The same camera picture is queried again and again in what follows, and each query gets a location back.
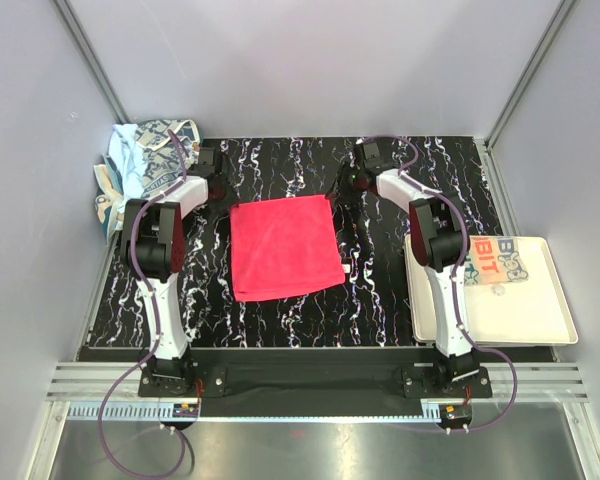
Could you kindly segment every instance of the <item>metal floor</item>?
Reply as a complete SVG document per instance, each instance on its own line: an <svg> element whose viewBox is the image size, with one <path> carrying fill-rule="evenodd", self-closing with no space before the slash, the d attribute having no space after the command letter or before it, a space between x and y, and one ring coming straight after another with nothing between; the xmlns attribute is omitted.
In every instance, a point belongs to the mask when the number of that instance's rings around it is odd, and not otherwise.
<svg viewBox="0 0 600 480"><path fill-rule="evenodd" d="M476 406L474 424L497 413ZM130 439L149 422L107 422L118 459L145 475L171 468L180 452L165 432ZM427 429L434 433L418 433ZM185 431L190 454L174 479L579 480L578 462L559 405L519 404L484 432L446 436L437 427L382 424L199 423ZM93 421L68 421L50 478L128 478L103 459Z"/></svg>

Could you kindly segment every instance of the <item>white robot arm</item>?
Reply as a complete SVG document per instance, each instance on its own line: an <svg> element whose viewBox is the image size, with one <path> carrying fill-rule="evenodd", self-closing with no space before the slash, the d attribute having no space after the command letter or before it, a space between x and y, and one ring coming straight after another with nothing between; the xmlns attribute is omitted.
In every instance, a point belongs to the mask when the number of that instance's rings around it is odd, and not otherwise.
<svg viewBox="0 0 600 480"><path fill-rule="evenodd" d="M472 345L460 330L468 333L469 318L464 295L464 265L456 269L455 282L460 318L452 293L452 271L462 254L460 220L438 198L437 190L422 185L385 161L375 142L358 143L353 160L344 162L327 196L336 202L359 204L363 192L386 198L409 214L414 256L425 269L431 285L436 312L435 365L440 384L450 384L478 373ZM445 195L461 209L456 192Z"/></svg>
<svg viewBox="0 0 600 480"><path fill-rule="evenodd" d="M164 199L151 205L140 220L136 256L156 296L160 315L160 336L156 331L154 311L148 286L137 278L148 319L150 345L158 341L148 366L149 378L156 384L168 379L176 388L188 388L193 381L190 350L178 302L178 273L185 258L185 235L182 219L207 202L226 209L237 201L227 180L228 161L217 149L201 148L198 162L189 169L184 183ZM131 261L133 223L147 200L127 202L122 228L121 259L135 275Z"/></svg>
<svg viewBox="0 0 600 480"><path fill-rule="evenodd" d="M377 193L380 197L391 200L405 212L409 212L409 205L415 200L433 198L430 194L423 193L427 187L416 180L407 183L400 178L397 168L382 172L376 177ZM458 329L456 313L453 307L451 293L451 270L453 264L444 266L441 272L430 266L424 266L427 278L431 284L433 305L436 312L436 347L445 357L460 356L471 352L471 344ZM456 271L456 284L458 285L458 303L460 305L461 321L465 331L469 332L469 318L464 295L464 265Z"/></svg>

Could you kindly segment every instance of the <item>black and white marble surface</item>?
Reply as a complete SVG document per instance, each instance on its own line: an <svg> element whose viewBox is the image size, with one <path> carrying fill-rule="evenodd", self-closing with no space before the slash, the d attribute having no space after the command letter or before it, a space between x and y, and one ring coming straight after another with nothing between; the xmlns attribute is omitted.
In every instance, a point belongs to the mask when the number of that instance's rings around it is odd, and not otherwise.
<svg viewBox="0 0 600 480"><path fill-rule="evenodd" d="M225 151L241 201L324 193L355 138L227 139L207 141ZM471 137L414 137L420 159L409 173L426 185L459 191L472 234L500 234L478 152ZM379 140L395 165L408 147ZM184 328L194 347L404 346L413 343L404 236L409 220L388 200L364 197L364 209L337 207L334 225L344 285L302 297L259 303L233 298L228 214L208 208L185 220L187 256L180 274ZM114 255L87 345L145 347L142 297Z"/></svg>

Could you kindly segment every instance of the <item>black mounting plate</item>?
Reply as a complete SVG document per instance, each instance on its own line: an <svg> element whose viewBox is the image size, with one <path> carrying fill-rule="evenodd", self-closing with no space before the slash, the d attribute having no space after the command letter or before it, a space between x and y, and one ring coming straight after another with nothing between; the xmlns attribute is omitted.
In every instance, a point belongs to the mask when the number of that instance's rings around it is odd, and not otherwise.
<svg viewBox="0 0 600 480"><path fill-rule="evenodd" d="M440 388L434 382L433 367L408 367L402 369L404 396L412 399L467 397L467 387L471 387L471 398L491 398L491 381L485 367L480 367L472 377L453 382L446 388Z"/></svg>
<svg viewBox="0 0 600 480"><path fill-rule="evenodd" d="M198 365L195 367L195 381L202 380L202 398L219 398L224 396L227 384L226 367L217 365ZM139 397L197 397L195 384L186 388L176 380L152 376L145 368L138 387Z"/></svg>

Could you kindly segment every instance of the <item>red towel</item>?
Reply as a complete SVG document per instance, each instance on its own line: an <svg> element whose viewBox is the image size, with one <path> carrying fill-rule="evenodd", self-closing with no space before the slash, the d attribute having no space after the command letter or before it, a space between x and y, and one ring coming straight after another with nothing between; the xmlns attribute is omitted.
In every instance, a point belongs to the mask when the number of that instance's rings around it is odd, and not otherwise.
<svg viewBox="0 0 600 480"><path fill-rule="evenodd" d="M323 195L242 203L230 216L237 301L294 297L344 283L331 204Z"/></svg>

